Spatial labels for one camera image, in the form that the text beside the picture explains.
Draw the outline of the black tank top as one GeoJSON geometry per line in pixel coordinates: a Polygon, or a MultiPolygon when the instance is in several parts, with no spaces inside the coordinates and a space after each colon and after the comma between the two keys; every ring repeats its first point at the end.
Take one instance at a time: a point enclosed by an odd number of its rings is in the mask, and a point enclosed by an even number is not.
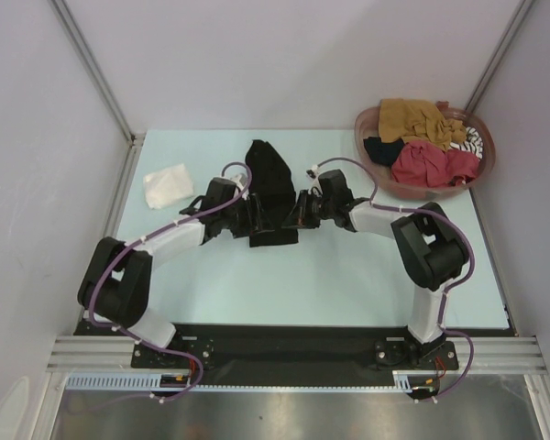
{"type": "Polygon", "coordinates": [[[249,238],[251,248],[294,245],[299,242],[296,229],[283,228],[282,223],[296,203],[292,172],[267,141],[254,139],[245,156],[252,179],[250,193],[258,197],[260,217],[268,224],[249,238]]]}

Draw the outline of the white tank top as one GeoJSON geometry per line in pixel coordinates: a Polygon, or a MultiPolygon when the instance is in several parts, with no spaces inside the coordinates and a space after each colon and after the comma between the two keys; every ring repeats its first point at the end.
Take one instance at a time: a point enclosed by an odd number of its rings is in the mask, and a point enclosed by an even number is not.
{"type": "Polygon", "coordinates": [[[164,209],[194,194],[192,177],[184,164],[154,171],[143,178],[145,200],[150,209],[164,209]]]}

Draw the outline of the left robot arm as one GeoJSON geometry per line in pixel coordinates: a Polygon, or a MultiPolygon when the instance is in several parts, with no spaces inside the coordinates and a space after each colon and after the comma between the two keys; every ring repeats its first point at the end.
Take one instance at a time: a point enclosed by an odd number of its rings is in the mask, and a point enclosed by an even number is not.
{"type": "Polygon", "coordinates": [[[97,327],[133,337],[161,350],[176,336],[174,324],[149,307],[153,271],[197,248],[222,231],[249,237],[268,231],[259,198],[233,179],[213,178],[206,194],[196,197],[179,216],[131,243],[107,236],[93,253],[78,292],[78,302],[97,327]]]}

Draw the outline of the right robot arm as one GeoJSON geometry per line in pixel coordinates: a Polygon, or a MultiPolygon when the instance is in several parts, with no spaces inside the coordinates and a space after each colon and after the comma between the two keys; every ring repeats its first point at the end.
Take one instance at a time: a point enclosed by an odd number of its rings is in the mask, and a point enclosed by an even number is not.
{"type": "Polygon", "coordinates": [[[432,344],[445,333],[444,314],[449,282],[471,261],[462,234],[437,203],[421,208],[382,207],[356,198],[341,170],[320,175],[308,170],[312,188],[302,190],[283,220],[286,229],[316,229],[324,220],[353,233],[392,238],[403,267],[414,285],[412,316],[407,329],[420,345],[432,344]]]}

